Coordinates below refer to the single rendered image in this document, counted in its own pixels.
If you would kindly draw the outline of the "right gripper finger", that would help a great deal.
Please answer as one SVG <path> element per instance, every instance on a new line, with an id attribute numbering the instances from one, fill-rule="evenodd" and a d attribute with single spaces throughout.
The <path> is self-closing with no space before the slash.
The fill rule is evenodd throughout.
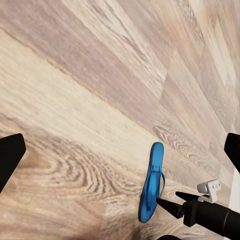
<path id="1" fill-rule="evenodd" d="M 179 196 L 180 198 L 186 200 L 187 202 L 200 197 L 199 195 L 190 194 L 190 193 L 186 193 L 186 192 L 180 192 L 180 191 L 176 191 L 175 194 L 177 196 Z"/>
<path id="2" fill-rule="evenodd" d="M 156 202 L 162 206 L 165 210 L 175 216 L 177 219 L 183 218 L 185 215 L 185 208 L 187 202 L 184 202 L 183 205 L 162 199 L 160 197 L 156 198 Z"/>

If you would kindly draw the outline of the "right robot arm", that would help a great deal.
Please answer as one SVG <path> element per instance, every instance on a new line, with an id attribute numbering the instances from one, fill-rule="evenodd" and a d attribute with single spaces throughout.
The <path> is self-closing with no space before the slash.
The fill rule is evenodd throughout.
<path id="1" fill-rule="evenodd" d="M 205 228 L 227 237 L 240 240 L 240 213 L 217 203 L 216 192 L 221 190 L 218 179 L 209 180 L 197 185 L 202 196 L 176 191 L 175 194 L 186 200 L 183 205 L 156 198 L 156 202 L 177 219 L 183 218 L 183 224 L 191 227 L 199 224 Z"/>

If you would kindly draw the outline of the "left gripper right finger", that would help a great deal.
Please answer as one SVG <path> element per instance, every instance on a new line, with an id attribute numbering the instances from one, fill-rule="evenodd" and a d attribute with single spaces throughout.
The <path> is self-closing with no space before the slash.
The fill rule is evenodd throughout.
<path id="1" fill-rule="evenodd" d="M 228 133 L 224 151 L 240 173 L 240 134 Z"/>

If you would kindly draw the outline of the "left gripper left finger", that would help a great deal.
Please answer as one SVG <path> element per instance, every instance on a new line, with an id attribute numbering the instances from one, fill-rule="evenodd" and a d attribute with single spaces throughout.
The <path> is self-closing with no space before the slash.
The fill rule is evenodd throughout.
<path id="1" fill-rule="evenodd" d="M 22 133 L 0 138 L 0 193 L 26 153 Z"/>

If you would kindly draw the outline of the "sandal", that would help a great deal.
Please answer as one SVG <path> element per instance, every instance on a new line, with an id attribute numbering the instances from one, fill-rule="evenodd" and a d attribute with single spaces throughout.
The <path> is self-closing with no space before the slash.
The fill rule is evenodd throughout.
<path id="1" fill-rule="evenodd" d="M 146 223 L 151 219 L 157 207 L 156 198 L 160 198 L 161 175 L 165 186 L 165 176 L 162 172 L 163 157 L 164 145 L 157 141 L 151 149 L 148 175 L 139 206 L 138 216 L 142 223 Z"/>

